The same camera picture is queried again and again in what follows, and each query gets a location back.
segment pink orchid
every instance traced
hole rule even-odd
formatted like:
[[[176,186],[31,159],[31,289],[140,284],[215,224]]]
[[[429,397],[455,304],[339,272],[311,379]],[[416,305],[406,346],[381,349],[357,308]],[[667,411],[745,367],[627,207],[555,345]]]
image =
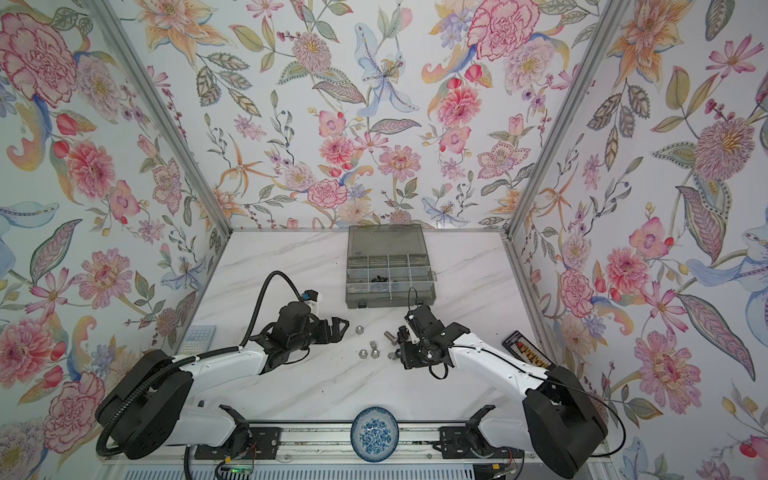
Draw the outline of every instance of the pink orchid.
[[[707,70],[720,70],[725,68],[725,71],[720,75],[721,78],[725,78],[730,73],[730,69],[741,73],[743,71],[755,71],[756,68],[751,63],[747,63],[744,60],[748,59],[752,55],[760,53],[763,50],[763,44],[759,43],[755,48],[746,51],[746,48],[750,46],[752,41],[752,35],[747,35],[739,44],[739,48],[733,51],[733,42],[731,40],[725,42],[725,55],[722,55],[718,51],[712,51],[710,54],[710,60],[717,63],[717,65],[707,66]]]
[[[265,12],[267,17],[272,18],[272,12],[283,7],[282,3],[272,3],[272,1],[273,0],[253,0],[255,5],[248,5],[246,8],[252,12],[256,12],[253,14],[254,18]]]
[[[579,64],[574,65],[574,69],[570,75],[565,70],[561,71],[558,77],[562,78],[564,81],[563,83],[552,85],[552,90],[565,90],[570,87],[571,82],[576,78],[576,75],[578,75],[579,68]]]
[[[155,87],[170,87],[170,84],[164,83],[168,79],[168,74],[164,71],[160,72],[159,74],[154,74],[154,66],[148,65],[147,66],[147,73],[149,74],[150,78],[152,79],[152,82],[154,83]]]
[[[50,290],[46,290],[41,286],[37,286],[37,285],[29,289],[29,293],[31,293],[34,296],[39,296],[41,298],[44,298],[45,300],[40,300],[37,303],[30,303],[29,305],[27,305],[27,313],[32,313],[35,310],[39,310],[43,308],[45,309],[45,311],[43,312],[43,317],[48,318],[54,312],[54,309],[56,308],[56,304],[66,305],[67,299],[62,298],[61,295],[73,283],[80,283],[84,279],[83,275],[75,275],[69,281],[67,281],[68,276],[69,276],[69,269],[62,268],[61,272],[58,274],[58,282],[57,282],[56,279],[53,277],[53,274],[51,272],[48,272],[45,275],[45,282],[48,284],[48,288]]]
[[[379,140],[379,137],[381,137],[381,134],[376,134],[375,137],[371,137],[370,132],[366,132],[366,139],[363,140],[360,137],[355,137],[355,141],[359,143],[360,145],[356,147],[357,150],[365,150],[368,149],[369,152],[373,153],[373,148],[384,148],[383,145],[389,141],[388,138],[382,138]]]
[[[669,289],[664,294],[664,296],[660,296],[661,294],[661,284],[658,282],[653,282],[654,286],[654,295],[650,296],[647,293],[645,293],[644,290],[641,290],[641,293],[643,294],[643,297],[645,298],[645,301],[648,303],[648,305],[651,305],[653,309],[650,311],[650,316],[653,318],[656,318],[656,315],[661,313],[661,319],[664,321],[664,323],[667,325],[667,328],[672,330],[672,325],[676,326],[678,329],[680,329],[681,332],[685,332],[688,330],[688,325],[681,322],[680,319],[673,315],[683,315],[686,310],[682,306],[670,306],[669,302],[672,301],[672,299],[677,295],[674,290]]]

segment metal bolt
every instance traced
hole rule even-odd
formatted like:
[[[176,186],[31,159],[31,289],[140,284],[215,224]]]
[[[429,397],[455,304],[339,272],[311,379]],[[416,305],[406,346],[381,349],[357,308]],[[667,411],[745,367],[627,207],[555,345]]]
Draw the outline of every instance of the metal bolt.
[[[384,336],[387,340],[389,340],[393,345],[397,345],[397,337],[392,335],[389,332],[384,332]]]

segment blue and white plate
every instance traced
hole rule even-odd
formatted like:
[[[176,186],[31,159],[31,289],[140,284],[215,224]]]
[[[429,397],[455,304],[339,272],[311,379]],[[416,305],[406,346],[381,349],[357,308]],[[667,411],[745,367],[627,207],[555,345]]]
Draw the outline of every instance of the blue and white plate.
[[[400,431],[397,420],[381,407],[365,409],[352,423],[351,441],[355,453],[366,462],[381,462],[397,447]]]

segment wall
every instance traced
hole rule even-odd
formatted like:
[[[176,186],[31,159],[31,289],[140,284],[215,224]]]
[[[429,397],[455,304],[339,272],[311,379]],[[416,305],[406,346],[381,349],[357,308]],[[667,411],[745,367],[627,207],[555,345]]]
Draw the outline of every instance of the wall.
[[[0,2],[0,478],[91,478],[94,411],[223,250],[81,2]]]
[[[627,480],[768,478],[766,20],[635,0],[515,231]]]
[[[111,4],[236,228],[500,227],[601,8]]]

